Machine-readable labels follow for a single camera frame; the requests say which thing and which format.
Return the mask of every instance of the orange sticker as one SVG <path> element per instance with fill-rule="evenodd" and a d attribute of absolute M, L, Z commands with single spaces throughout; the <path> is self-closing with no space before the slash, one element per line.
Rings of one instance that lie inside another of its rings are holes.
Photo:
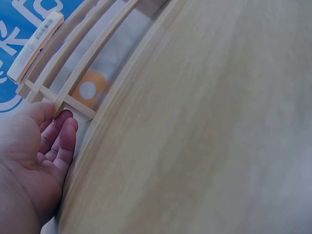
<path fill-rule="evenodd" d="M 99 95 L 105 90 L 107 82 L 104 75 L 87 71 L 74 90 L 72 97 L 94 110 Z"/>

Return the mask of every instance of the light wood surface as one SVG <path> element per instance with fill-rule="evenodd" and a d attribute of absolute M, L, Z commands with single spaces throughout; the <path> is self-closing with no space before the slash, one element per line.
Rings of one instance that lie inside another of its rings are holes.
<path fill-rule="evenodd" d="M 91 122 L 59 233 L 311 233 L 311 11 L 171 0 Z"/>

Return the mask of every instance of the finger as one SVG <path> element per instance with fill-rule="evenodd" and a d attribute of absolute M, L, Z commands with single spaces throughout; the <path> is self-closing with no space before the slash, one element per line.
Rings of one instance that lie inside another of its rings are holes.
<path fill-rule="evenodd" d="M 62 128 L 60 134 L 58 135 L 57 139 L 55 140 L 53 146 L 51 147 L 50 151 L 45 154 L 45 157 L 48 160 L 50 160 L 51 162 L 53 162 L 56 159 L 57 155 L 58 155 L 59 148 L 60 148 L 60 143 L 61 143 L 61 138 L 62 138 L 62 135 L 63 135 L 62 132 L 64 131 L 63 129 L 65 128 L 65 126 L 67 126 L 67 125 L 73 125 L 75 130 L 76 131 L 78 130 L 78 123 L 77 123 L 77 121 L 74 118 L 68 118 L 65 121 L 65 123 L 63 125 L 63 128 Z"/>
<path fill-rule="evenodd" d="M 53 103 L 50 102 L 36 102 L 27 106 L 19 113 L 19 116 L 26 116 L 36 122 L 38 126 L 44 122 L 51 120 L 55 112 Z"/>
<path fill-rule="evenodd" d="M 40 132 L 42 133 L 50 124 L 52 123 L 52 120 L 48 120 L 48 121 L 45 121 L 42 125 L 40 125 L 39 129 L 40 129 Z"/>
<path fill-rule="evenodd" d="M 42 154 L 42 153 L 38 153 L 37 154 L 37 160 L 36 163 L 38 165 L 42 165 L 43 161 L 47 160 L 47 158 Z"/>
<path fill-rule="evenodd" d="M 76 146 L 76 131 L 74 125 L 65 123 L 64 129 L 61 132 L 60 147 L 58 155 L 54 160 L 54 165 L 58 168 L 63 181 L 73 161 Z"/>
<path fill-rule="evenodd" d="M 73 113 L 69 110 L 62 111 L 59 116 L 43 131 L 41 134 L 40 153 L 46 154 L 56 141 L 65 121 L 73 117 Z"/>

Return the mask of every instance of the blue fabric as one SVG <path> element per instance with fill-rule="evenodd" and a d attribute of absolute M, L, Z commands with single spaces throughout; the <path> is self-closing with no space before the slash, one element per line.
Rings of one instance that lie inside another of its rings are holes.
<path fill-rule="evenodd" d="M 61 11 L 65 19 L 83 0 L 0 0 L 0 113 L 16 108 L 21 99 L 17 85 L 6 73 L 23 45 L 50 10 Z"/>

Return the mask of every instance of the hand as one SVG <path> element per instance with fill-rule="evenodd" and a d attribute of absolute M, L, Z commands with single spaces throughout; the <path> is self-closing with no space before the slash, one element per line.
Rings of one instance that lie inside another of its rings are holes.
<path fill-rule="evenodd" d="M 0 125 L 0 199 L 7 200 L 5 207 L 0 205 L 0 224 L 8 230 L 18 223 L 11 227 L 3 208 L 15 219 L 29 220 L 25 225 L 37 222 L 41 228 L 58 207 L 78 123 L 68 110 L 52 121 L 54 112 L 51 103 L 35 103 Z"/>

